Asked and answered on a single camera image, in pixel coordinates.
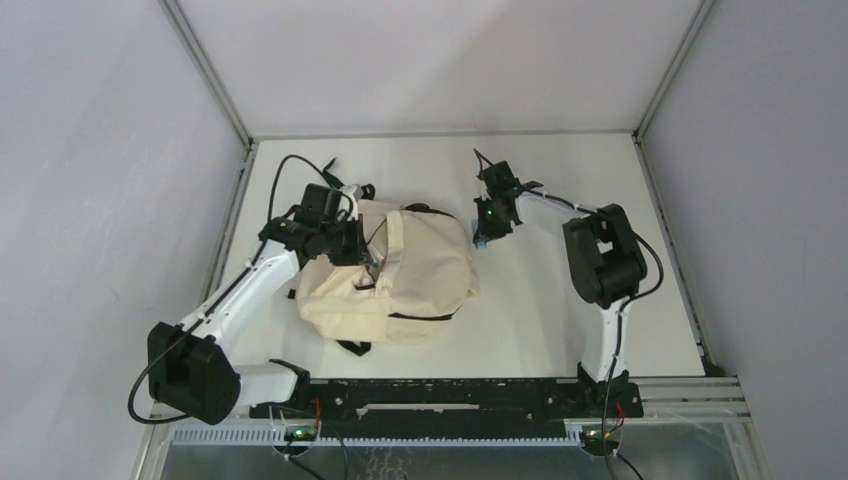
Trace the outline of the light blue eraser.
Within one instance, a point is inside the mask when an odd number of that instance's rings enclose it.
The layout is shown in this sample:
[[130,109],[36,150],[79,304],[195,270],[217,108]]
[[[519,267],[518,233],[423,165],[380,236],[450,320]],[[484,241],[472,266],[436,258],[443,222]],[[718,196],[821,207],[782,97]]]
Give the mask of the light blue eraser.
[[485,250],[489,243],[489,237],[487,233],[482,229],[479,224],[475,224],[472,228],[473,235],[472,241],[474,248],[476,250]]

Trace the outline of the beige canvas student bag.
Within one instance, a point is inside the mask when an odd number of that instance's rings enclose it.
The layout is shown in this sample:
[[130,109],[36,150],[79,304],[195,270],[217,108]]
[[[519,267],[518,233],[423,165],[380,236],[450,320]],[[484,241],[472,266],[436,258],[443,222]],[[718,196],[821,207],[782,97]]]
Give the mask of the beige canvas student bag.
[[371,184],[345,191],[357,203],[365,261],[309,261],[291,293],[299,316],[358,357],[376,343],[419,344],[444,330],[479,294],[460,221],[422,202],[378,201]]

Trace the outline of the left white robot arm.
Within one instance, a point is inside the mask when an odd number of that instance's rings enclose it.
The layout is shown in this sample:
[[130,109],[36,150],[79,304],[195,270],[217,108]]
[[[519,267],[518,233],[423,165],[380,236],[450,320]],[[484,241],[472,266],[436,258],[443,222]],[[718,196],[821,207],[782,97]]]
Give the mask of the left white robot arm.
[[208,425],[265,403],[290,417],[305,414],[313,401],[307,370],[280,359],[238,365],[233,351],[257,312],[310,261],[369,262],[358,202],[372,192],[369,184],[307,185],[298,204],[266,221],[233,279],[182,320],[150,330],[148,364],[131,392],[146,383],[151,399],[176,410],[177,420]]

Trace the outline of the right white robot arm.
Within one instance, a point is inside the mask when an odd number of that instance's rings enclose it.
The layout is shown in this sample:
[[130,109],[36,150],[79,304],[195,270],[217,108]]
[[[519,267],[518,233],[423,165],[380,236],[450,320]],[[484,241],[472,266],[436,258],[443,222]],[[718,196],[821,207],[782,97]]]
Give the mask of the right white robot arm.
[[628,377],[622,359],[630,305],[647,277],[647,263],[623,207],[594,208],[566,200],[537,181],[521,182],[506,161],[492,162],[480,152],[476,178],[485,194],[474,199],[477,219],[473,243],[480,249],[523,224],[560,238],[574,290],[592,307],[584,352],[578,362],[578,402],[592,416],[605,415],[618,400],[612,384]]

